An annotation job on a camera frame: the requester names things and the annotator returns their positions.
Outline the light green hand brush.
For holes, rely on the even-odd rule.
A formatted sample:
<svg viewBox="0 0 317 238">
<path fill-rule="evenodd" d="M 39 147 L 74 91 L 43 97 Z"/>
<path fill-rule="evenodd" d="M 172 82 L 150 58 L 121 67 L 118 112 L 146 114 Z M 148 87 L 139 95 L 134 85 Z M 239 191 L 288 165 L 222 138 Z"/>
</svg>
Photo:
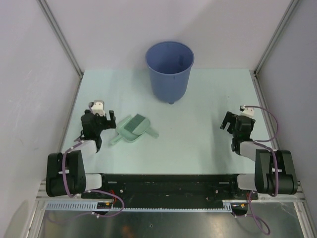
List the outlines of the light green hand brush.
<svg viewBox="0 0 317 238">
<path fill-rule="evenodd" d="M 151 127 L 151 122 L 147 117 L 140 114 L 136 114 L 125 126 L 124 128 L 135 135 L 142 135 L 148 133 L 154 138 L 159 137 L 159 133 Z"/>
</svg>

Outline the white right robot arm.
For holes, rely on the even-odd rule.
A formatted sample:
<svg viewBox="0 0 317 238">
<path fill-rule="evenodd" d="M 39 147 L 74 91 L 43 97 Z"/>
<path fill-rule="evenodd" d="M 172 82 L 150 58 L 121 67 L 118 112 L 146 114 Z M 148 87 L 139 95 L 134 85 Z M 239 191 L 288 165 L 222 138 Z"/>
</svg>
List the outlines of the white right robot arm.
<svg viewBox="0 0 317 238">
<path fill-rule="evenodd" d="M 228 126 L 227 132 L 232 135 L 231 150 L 255 162 L 252 174 L 239 174 L 237 182 L 229 185 L 229 195 L 240 199 L 247 190 L 270 196 L 297 193 L 298 181 L 291 152 L 274 150 L 253 141 L 251 132 L 255 122 L 246 113 L 236 115 L 227 111 L 221 123 L 220 129 Z"/>
</svg>

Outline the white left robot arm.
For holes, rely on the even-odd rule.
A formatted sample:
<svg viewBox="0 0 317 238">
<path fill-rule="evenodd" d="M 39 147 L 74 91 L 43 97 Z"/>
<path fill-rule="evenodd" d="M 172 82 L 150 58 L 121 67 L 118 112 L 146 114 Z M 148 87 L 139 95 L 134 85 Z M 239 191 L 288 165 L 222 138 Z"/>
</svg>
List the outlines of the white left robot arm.
<svg viewBox="0 0 317 238">
<path fill-rule="evenodd" d="M 47 159 L 46 193 L 49 197 L 67 195 L 73 197 L 88 190 L 81 148 L 92 143 L 93 152 L 98 153 L 102 146 L 101 132 L 116 128 L 114 111 L 106 115 L 85 110 L 81 116 L 82 130 L 76 144 L 65 152 L 51 153 Z"/>
</svg>

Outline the light green plastic dustpan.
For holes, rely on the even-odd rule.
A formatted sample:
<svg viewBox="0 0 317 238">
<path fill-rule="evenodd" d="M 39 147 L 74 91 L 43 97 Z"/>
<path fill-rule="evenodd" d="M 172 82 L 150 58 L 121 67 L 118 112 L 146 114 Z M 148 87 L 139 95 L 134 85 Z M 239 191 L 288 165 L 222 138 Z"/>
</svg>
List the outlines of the light green plastic dustpan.
<svg viewBox="0 0 317 238">
<path fill-rule="evenodd" d="M 117 144 L 121 140 L 125 140 L 128 143 L 133 143 L 141 137 L 140 135 L 135 135 L 124 128 L 131 121 L 131 119 L 132 116 L 128 115 L 117 124 L 115 131 L 118 133 L 118 135 L 109 141 L 110 146 Z"/>
</svg>

